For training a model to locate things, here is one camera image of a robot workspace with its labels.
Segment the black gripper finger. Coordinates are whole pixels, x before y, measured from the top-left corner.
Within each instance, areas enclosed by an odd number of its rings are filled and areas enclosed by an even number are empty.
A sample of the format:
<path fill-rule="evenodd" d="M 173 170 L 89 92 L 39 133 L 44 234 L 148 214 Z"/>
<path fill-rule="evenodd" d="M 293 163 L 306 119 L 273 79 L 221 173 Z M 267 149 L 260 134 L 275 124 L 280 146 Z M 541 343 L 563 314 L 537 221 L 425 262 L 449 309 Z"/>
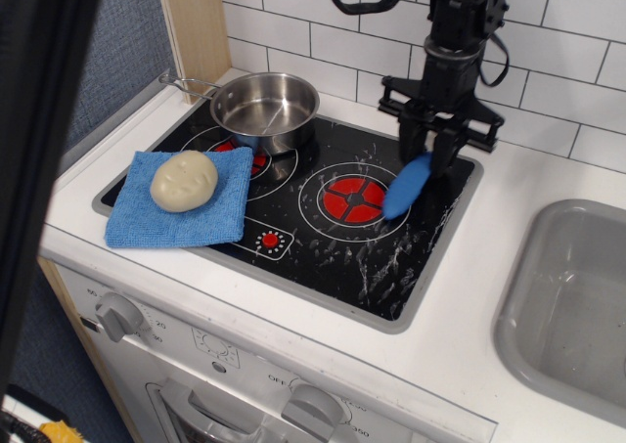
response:
<path fill-rule="evenodd" d="M 402 113 L 399 121 L 400 158 L 408 164 L 426 152 L 426 137 L 433 122 L 431 114 Z"/>
<path fill-rule="evenodd" d="M 445 173 L 466 141 L 466 134 L 461 131 L 447 128 L 438 133 L 432 150 L 433 178 L 439 178 Z"/>

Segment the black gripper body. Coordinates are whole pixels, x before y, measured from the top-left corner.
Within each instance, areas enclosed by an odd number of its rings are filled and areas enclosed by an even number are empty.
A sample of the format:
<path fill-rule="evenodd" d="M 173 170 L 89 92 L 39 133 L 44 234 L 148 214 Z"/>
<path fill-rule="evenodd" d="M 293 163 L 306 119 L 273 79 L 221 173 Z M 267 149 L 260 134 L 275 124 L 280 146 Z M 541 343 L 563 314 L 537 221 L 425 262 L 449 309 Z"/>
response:
<path fill-rule="evenodd" d="M 402 113 L 431 114 L 429 132 L 438 134 L 447 128 L 464 132 L 465 145 L 491 153 L 504 119 L 475 96 L 476 84 L 482 78 L 484 48 L 453 52 L 426 46 L 425 51 L 420 80 L 393 76 L 381 80 L 379 110 L 397 119 Z"/>

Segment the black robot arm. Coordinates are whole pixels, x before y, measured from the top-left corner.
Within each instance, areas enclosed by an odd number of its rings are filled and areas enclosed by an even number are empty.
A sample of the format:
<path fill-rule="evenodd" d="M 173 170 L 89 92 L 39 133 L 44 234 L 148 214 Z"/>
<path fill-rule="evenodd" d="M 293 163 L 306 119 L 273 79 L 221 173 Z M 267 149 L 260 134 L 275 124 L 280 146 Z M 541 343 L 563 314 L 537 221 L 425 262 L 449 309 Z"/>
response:
<path fill-rule="evenodd" d="M 481 66 L 487 43 L 504 45 L 496 31 L 508 9 L 506 0 L 430 0 L 422 78 L 381 81 L 379 109 L 398 119 L 404 163 L 425 152 L 428 134 L 434 136 L 434 178 L 453 165 L 466 144 L 493 151 L 504 119 L 478 101 L 475 87 L 486 80 Z"/>

